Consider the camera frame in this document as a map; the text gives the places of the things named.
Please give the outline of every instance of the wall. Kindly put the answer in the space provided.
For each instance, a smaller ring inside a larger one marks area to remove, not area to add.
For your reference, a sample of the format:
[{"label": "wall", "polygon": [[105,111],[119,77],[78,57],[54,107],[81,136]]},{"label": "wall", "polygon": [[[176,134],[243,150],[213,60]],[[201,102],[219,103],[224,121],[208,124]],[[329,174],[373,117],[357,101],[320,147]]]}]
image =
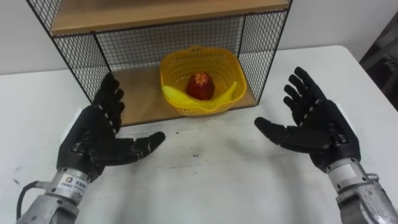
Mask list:
[{"label": "wall", "polygon": [[[338,44],[359,60],[397,11],[397,0],[294,0],[280,48]],[[1,0],[0,74],[64,68],[26,2]]]}]

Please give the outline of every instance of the black cable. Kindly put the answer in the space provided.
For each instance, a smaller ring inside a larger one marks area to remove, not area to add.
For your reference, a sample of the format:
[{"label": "black cable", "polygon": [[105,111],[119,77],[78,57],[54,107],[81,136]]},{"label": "black cable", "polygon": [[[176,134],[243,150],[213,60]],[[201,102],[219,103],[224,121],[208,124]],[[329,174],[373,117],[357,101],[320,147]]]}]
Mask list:
[{"label": "black cable", "polygon": [[32,183],[26,185],[26,186],[22,189],[21,194],[19,194],[18,203],[17,203],[17,221],[18,221],[18,219],[20,219],[20,217],[21,217],[22,200],[23,200],[24,197],[25,197],[25,193],[26,193],[28,190],[30,190],[30,189],[32,189],[32,188],[35,188],[35,186],[36,186],[36,184],[37,184],[38,182],[39,182],[39,181],[36,180],[36,181],[34,181],[34,182],[32,182]]}]

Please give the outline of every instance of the metal wrist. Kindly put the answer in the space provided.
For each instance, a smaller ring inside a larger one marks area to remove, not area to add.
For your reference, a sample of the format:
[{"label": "metal wrist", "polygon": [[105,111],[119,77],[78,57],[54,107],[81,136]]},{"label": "metal wrist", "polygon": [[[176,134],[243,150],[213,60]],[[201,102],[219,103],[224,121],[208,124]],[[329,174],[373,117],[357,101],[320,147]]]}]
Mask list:
[{"label": "metal wrist", "polygon": [[352,185],[370,182],[372,177],[365,173],[359,161],[354,158],[336,161],[330,164],[326,171],[336,192],[341,192]]},{"label": "metal wrist", "polygon": [[90,182],[90,177],[83,172],[71,168],[61,168],[45,194],[56,195],[69,199],[79,205]]}]

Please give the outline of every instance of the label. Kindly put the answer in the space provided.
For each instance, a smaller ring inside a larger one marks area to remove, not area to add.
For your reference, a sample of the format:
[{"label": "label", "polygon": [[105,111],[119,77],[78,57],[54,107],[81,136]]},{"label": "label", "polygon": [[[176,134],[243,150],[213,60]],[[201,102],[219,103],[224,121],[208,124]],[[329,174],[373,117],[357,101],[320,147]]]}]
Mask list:
[{"label": "label", "polygon": [[63,174],[57,188],[71,191],[76,194],[80,194],[81,196],[84,196],[87,186],[87,181],[69,174]]},{"label": "label", "polygon": [[339,184],[340,182],[353,177],[356,177],[356,174],[349,164],[337,167],[329,173],[329,179],[332,184]]}]

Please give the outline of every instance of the wire mesh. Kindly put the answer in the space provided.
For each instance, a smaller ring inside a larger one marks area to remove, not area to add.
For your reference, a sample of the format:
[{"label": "wire mesh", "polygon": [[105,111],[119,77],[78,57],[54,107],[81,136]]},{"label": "wire mesh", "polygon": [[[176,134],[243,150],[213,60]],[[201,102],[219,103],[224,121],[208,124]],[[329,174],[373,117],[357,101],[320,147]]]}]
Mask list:
[{"label": "wire mesh", "polygon": [[93,35],[55,39],[76,79],[92,101],[109,72]]},{"label": "wire mesh", "polygon": [[61,0],[27,0],[45,30],[49,31]]},{"label": "wire mesh", "polygon": [[110,70],[156,67],[171,52],[201,45],[232,51],[259,102],[289,11],[53,36],[50,28],[61,0],[26,1],[89,100]]},{"label": "wire mesh", "polygon": [[27,0],[29,6],[47,31],[68,68],[90,101],[100,88],[103,77],[109,72],[106,59],[101,55],[95,34],[81,34],[55,38],[51,26],[61,0]]},{"label": "wire mesh", "polygon": [[98,34],[113,71],[159,66],[169,53],[192,45],[222,47],[238,54],[243,17],[186,22]]},{"label": "wire mesh", "polygon": [[282,34],[287,11],[246,16],[239,61],[259,102]]}]

